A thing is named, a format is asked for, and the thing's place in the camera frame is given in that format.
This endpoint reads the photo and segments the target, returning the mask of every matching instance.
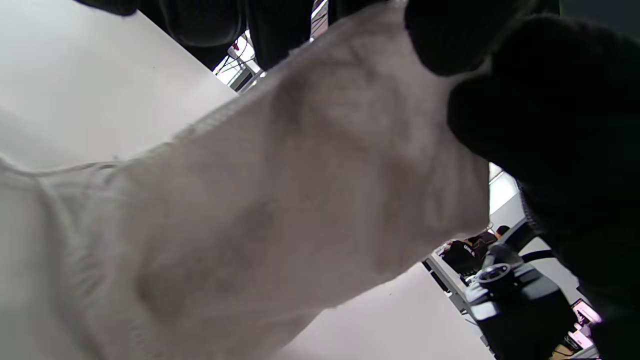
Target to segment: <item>cable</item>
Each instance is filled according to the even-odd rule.
[[[313,24],[317,23],[318,21],[320,21],[320,20],[324,19],[324,18],[326,17],[326,14],[327,14],[327,13],[324,13],[324,14],[322,14],[320,17],[318,17],[318,18],[314,19],[314,20],[311,22],[311,25],[313,25]]]
[[[233,69],[233,68],[236,68],[236,67],[238,67],[238,66],[246,65],[246,63],[247,63],[248,61],[255,60],[255,55],[253,55],[251,58],[249,58],[249,59],[248,59],[248,60],[246,60],[246,61],[244,61],[244,60],[242,60],[242,59],[236,59],[236,60],[238,61],[238,63],[237,63],[237,64],[235,64],[235,65],[231,66],[230,68],[226,69],[226,70],[225,70],[225,71],[223,71],[223,72],[220,72],[220,74],[222,74],[222,73],[224,73],[224,72],[227,72],[227,71],[229,71],[229,70],[231,70],[231,69]]]
[[[465,321],[466,321],[466,322],[468,322],[468,323],[471,323],[471,324],[473,324],[473,325],[475,325],[475,326],[480,327],[478,324],[474,323],[473,321],[471,321],[471,320],[469,320],[469,319],[465,319]]]
[[[240,55],[238,55],[238,57],[235,60],[240,59],[240,57],[244,54],[244,51],[246,50],[247,46],[249,45],[249,41],[246,41],[246,39],[244,40],[244,48],[242,49],[242,52],[240,53]],[[222,69],[225,68],[225,66],[227,66],[227,62],[229,61],[229,59],[231,58],[231,56],[227,55],[227,60],[225,61],[225,63],[220,67],[220,69],[218,69],[218,71],[216,71],[216,75],[220,74],[220,71]]]
[[[554,352],[557,352],[558,354],[562,355],[562,356],[573,356],[574,354],[565,354],[564,352],[560,352],[558,350],[554,350]]]
[[[218,75],[220,73],[220,70],[224,69],[225,66],[227,66],[227,63],[229,62],[229,59],[231,59],[231,56],[229,56],[229,55],[225,56],[225,63],[222,64],[222,66],[220,67],[220,69],[218,69],[218,71],[216,71],[216,75]]]
[[[326,17],[326,15],[327,14],[324,13],[322,16],[320,16],[319,18],[317,18],[317,19],[313,20],[313,22],[311,22],[311,35],[313,35],[319,28],[322,27],[322,25],[324,23],[321,22],[321,20],[323,20]]]
[[[560,351],[557,351],[557,350],[554,350],[554,352],[558,353],[558,354],[560,354],[562,356],[571,357],[571,356],[575,355],[575,354],[571,354],[571,355],[570,354],[565,354],[564,352],[560,352]],[[570,360],[600,360],[600,358],[599,357],[572,357]]]
[[[524,254],[522,256],[522,260],[525,263],[529,263],[534,260],[548,259],[548,258],[554,258],[554,257],[555,255],[551,250],[538,250],[538,251],[528,252]]]

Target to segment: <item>black clothing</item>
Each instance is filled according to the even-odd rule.
[[[460,275],[472,275],[480,269],[473,248],[462,241],[452,242],[442,259]]]
[[[602,315],[593,337],[608,360],[635,356],[616,337],[640,336],[639,120],[640,45],[556,17],[525,22],[493,74],[449,100],[451,131],[518,181],[529,223]]]
[[[477,236],[477,240],[474,241],[474,252],[476,253],[476,259],[482,263],[486,252],[489,251],[489,245],[498,241],[498,238],[494,234],[485,231]]]

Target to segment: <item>wall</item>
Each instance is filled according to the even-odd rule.
[[[504,205],[502,205],[496,212],[491,214],[491,222],[493,223],[493,230],[498,229],[500,225],[513,226],[520,219],[524,217],[522,210],[522,203],[520,202],[520,196],[515,195]],[[532,242],[522,249],[520,254],[526,254],[528,252],[537,250],[548,250],[549,246],[539,238],[533,239]],[[578,298],[584,296],[580,294],[576,287],[578,286],[578,279],[569,270],[558,262],[556,259],[541,259],[532,263],[542,274],[552,279],[563,291],[569,302],[574,302]]]

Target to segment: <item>white knit sweater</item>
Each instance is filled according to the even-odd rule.
[[[3,358],[262,359],[323,309],[480,231],[488,164],[445,123],[460,79],[430,74],[403,4],[379,4],[172,143],[42,178],[46,197],[30,183],[11,205],[29,225],[0,212],[15,229],[0,314],[37,345],[0,336],[16,354]],[[0,176],[0,197],[31,182]],[[20,272],[31,290],[14,301]]]

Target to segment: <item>white surface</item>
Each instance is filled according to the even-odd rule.
[[[275,360],[494,360],[421,264],[326,310]]]
[[[520,196],[516,194],[516,196],[509,199],[500,209],[491,214],[491,222],[493,223],[493,229],[496,230],[500,225],[514,226],[523,217],[524,212],[522,210]],[[549,246],[544,241],[535,238],[520,251],[520,254],[548,249]],[[531,265],[535,266],[544,276],[553,280],[560,287],[570,304],[584,297],[576,290],[578,287],[578,279],[562,266],[558,260],[541,259],[532,262]]]
[[[0,2],[0,154],[29,169],[127,158],[235,93],[144,15]]]

